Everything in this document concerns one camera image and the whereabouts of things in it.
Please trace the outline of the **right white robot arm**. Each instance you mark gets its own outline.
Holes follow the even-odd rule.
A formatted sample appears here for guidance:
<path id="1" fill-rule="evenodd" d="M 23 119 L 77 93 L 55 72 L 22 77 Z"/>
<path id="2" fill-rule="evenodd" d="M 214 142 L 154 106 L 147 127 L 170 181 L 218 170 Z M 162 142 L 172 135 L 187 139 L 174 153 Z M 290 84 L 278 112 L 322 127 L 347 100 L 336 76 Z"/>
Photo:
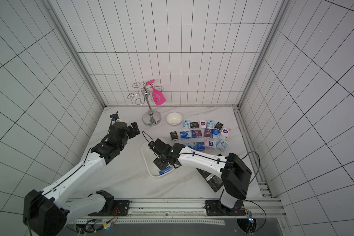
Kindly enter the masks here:
<path id="1" fill-rule="evenodd" d="M 148 147 L 156 155 L 156 166 L 162 171 L 169 165 L 175 168 L 188 166 L 221 179 L 224 190 L 217 202 L 206 201 L 207 214 L 245 215 L 242 206 L 247 198 L 252 171 L 236 154 L 211 155 L 179 143 L 171 146 L 161 139 L 149 142 Z"/>

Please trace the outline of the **pink white tissue pack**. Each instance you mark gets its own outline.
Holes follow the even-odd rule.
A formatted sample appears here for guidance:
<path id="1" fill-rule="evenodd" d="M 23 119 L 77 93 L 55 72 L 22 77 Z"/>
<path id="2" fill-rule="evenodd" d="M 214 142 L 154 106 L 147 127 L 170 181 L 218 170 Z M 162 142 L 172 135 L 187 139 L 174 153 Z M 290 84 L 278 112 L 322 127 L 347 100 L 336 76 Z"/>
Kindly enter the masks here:
<path id="1" fill-rule="evenodd" d="M 221 130 L 220 136 L 221 136 L 222 138 L 228 138 L 229 135 L 230 135 L 230 133 L 231 133 L 231 129 L 229 129 L 229 128 L 227 128 L 227 127 L 223 127 L 223 129 Z"/>

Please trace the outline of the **small black tissue pack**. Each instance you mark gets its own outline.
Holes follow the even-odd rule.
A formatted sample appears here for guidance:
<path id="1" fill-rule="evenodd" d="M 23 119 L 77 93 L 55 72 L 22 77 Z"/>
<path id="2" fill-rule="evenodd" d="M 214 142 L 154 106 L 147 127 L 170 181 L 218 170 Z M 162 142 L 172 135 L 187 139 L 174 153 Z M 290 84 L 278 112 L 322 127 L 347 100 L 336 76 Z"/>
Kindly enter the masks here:
<path id="1" fill-rule="evenodd" d="M 198 129 L 200 127 L 198 122 L 191 122 L 190 123 L 190 128 L 191 129 Z"/>

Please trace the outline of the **blue orange pack second row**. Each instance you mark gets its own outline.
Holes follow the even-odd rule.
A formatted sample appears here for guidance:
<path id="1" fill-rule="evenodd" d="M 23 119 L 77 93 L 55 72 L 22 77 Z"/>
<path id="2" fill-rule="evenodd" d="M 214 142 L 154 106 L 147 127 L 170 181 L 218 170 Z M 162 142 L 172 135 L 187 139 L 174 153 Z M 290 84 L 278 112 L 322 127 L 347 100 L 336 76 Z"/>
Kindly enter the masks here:
<path id="1" fill-rule="evenodd" d="M 194 142 L 193 149 L 197 151 L 205 150 L 205 143 L 204 142 Z"/>

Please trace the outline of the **blue red tissue pack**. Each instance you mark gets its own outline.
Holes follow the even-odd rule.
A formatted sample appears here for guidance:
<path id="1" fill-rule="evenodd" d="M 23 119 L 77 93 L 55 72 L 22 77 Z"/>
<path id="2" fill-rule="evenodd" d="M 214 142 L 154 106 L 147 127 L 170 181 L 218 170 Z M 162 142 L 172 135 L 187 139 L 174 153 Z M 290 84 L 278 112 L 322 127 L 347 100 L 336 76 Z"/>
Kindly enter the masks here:
<path id="1" fill-rule="evenodd" d="M 202 131 L 200 129 L 191 131 L 192 138 L 202 138 Z"/>

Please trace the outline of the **blue orange tissue pack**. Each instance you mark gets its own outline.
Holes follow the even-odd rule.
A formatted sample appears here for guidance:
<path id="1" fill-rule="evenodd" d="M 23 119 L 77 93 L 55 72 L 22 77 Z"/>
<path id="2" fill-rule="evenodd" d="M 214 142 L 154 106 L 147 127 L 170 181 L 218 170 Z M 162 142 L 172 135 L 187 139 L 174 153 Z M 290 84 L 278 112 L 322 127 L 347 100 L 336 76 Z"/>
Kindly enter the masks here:
<path id="1" fill-rule="evenodd" d="M 205 129 L 204 129 L 203 137 L 204 137 L 205 139 L 212 139 L 212 129 L 205 128 Z"/>

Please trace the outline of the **light blue tissue pack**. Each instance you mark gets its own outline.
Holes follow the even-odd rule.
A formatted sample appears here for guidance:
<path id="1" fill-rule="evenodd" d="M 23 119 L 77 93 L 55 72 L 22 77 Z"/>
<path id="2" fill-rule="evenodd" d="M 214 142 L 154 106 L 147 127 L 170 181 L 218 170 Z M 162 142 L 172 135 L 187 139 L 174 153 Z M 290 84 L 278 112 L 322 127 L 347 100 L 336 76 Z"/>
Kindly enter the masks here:
<path id="1" fill-rule="evenodd" d="M 183 129 L 188 130 L 191 128 L 190 120 L 183 120 Z"/>

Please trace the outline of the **blue white tissue pack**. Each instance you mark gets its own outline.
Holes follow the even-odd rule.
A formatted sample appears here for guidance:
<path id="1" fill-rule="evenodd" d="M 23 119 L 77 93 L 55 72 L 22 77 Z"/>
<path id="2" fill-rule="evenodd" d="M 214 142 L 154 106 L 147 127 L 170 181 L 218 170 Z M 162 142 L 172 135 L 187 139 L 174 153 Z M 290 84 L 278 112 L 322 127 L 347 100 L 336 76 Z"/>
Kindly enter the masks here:
<path id="1" fill-rule="evenodd" d="M 182 140 L 191 139 L 192 138 L 192 132 L 190 130 L 181 131 L 180 135 L 181 135 L 181 139 Z"/>

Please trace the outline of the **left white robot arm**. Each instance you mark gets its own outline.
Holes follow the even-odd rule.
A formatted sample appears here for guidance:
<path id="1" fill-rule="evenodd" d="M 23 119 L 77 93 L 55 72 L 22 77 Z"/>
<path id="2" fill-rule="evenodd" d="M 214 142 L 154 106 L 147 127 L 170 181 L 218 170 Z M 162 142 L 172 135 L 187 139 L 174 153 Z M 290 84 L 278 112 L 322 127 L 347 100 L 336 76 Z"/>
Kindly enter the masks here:
<path id="1" fill-rule="evenodd" d="M 107 166 L 125 148 L 129 139 L 140 134 L 137 123 L 111 124 L 108 134 L 91 148 L 87 156 L 60 179 L 41 191 L 32 190 L 24 198 L 23 223 L 30 234 L 55 236 L 64 226 L 83 216 L 117 211 L 110 193 L 99 190 L 86 198 L 69 201 L 71 195 L 93 174 Z"/>

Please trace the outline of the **pink Tempo side pack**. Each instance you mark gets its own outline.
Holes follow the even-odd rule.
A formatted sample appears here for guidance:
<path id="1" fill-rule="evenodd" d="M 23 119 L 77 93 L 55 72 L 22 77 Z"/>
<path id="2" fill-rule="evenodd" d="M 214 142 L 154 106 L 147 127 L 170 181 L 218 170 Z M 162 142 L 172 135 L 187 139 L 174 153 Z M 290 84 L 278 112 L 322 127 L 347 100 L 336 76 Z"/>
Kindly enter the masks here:
<path id="1" fill-rule="evenodd" d="M 199 120 L 199 128 L 204 129 L 207 128 L 206 120 Z"/>

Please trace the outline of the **white storage box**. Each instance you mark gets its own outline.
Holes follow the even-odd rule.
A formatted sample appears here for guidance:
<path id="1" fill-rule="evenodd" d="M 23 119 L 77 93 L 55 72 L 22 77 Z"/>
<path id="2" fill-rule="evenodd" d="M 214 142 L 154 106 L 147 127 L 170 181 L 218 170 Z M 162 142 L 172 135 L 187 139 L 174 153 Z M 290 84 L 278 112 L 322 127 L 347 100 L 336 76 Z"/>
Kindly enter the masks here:
<path id="1" fill-rule="evenodd" d="M 158 178 L 165 177 L 171 174 L 172 172 L 174 172 L 174 167 L 168 165 L 171 166 L 173 170 L 171 170 L 170 172 L 162 176 L 159 175 L 159 171 L 161 170 L 153 163 L 153 161 L 156 159 L 156 155 L 149 149 L 148 142 L 143 143 L 141 147 L 141 152 L 143 155 L 144 162 L 146 164 L 147 171 L 151 177 L 158 179 Z"/>

